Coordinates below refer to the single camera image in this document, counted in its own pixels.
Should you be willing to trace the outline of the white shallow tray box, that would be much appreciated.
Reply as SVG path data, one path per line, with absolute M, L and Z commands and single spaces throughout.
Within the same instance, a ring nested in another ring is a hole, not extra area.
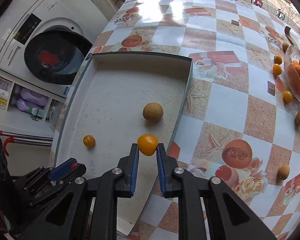
M 189 57 L 142 51 L 89 54 L 66 99 L 55 164 L 75 158 L 91 179 L 114 168 L 143 134 L 156 136 L 169 150 L 191 78 Z M 164 110 L 158 122 L 143 117 L 151 102 Z M 83 144 L 86 135 L 94 137 L 94 147 Z

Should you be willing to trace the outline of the glass fruit bowl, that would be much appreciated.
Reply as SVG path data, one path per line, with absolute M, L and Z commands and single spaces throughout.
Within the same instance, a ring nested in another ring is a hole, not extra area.
M 300 102 L 300 76 L 293 67 L 293 61 L 300 60 L 300 49 L 296 44 L 290 45 L 284 57 L 284 77 L 294 97 Z

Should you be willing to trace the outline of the white washing machine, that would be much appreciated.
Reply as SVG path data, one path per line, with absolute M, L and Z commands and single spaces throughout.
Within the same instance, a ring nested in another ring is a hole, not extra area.
M 91 0 L 0 0 L 0 71 L 65 98 L 106 24 Z

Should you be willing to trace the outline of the purple detergent bottle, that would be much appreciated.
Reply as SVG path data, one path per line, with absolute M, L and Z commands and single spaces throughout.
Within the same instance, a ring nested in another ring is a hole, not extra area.
M 47 104 L 48 98 L 44 95 L 41 95 L 37 92 L 29 90 L 27 88 L 22 87 L 20 90 L 20 95 L 23 100 L 34 103 L 38 106 L 45 106 Z

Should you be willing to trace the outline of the yellow tomato near bowl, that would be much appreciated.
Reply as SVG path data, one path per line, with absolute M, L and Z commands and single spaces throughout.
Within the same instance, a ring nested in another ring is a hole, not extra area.
M 277 63 L 273 64 L 272 71 L 273 71 L 273 75 L 275 75 L 275 76 L 279 76 L 282 74 L 282 68 Z

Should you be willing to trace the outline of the small yellow cherry tomato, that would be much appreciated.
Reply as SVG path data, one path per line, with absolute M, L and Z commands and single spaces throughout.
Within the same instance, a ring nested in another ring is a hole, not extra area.
M 96 140 L 94 139 L 94 137 L 92 135 L 86 135 L 83 138 L 83 144 L 88 148 L 92 148 L 95 146 Z

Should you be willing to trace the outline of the floral checkered tablecloth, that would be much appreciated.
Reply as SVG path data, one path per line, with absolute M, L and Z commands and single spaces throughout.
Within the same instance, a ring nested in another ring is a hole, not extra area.
M 188 56 L 193 74 L 171 155 L 196 176 L 223 178 L 277 239 L 300 227 L 300 102 L 286 104 L 285 25 L 239 0 L 126 0 L 90 53 Z M 277 176 L 282 165 L 289 177 Z

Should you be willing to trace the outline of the brown longan fruit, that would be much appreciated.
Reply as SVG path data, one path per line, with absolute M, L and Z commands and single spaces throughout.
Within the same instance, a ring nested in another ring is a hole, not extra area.
M 164 110 L 159 103 L 151 102 L 145 105 L 142 114 L 146 120 L 158 122 L 161 120 Z

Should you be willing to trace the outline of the curved wooden stick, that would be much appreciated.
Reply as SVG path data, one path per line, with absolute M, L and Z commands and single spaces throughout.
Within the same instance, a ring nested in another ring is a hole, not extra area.
M 290 34 L 290 30 L 291 28 L 287 25 L 285 26 L 285 35 L 288 38 L 289 42 L 291 43 L 291 45 L 296 45 L 296 42 L 294 41 L 294 39 L 291 37 Z

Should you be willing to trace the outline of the brown longan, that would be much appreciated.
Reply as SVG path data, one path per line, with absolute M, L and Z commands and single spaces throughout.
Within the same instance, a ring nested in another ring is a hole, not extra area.
M 285 164 L 279 168 L 277 176 L 280 180 L 286 180 L 289 177 L 289 174 L 290 168 L 287 164 Z

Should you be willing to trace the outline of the yellow tomato beside bowl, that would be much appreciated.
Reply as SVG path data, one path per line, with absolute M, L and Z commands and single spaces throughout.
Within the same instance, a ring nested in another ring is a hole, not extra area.
M 291 103 L 293 100 L 293 94 L 288 90 L 282 92 L 282 97 L 286 104 Z

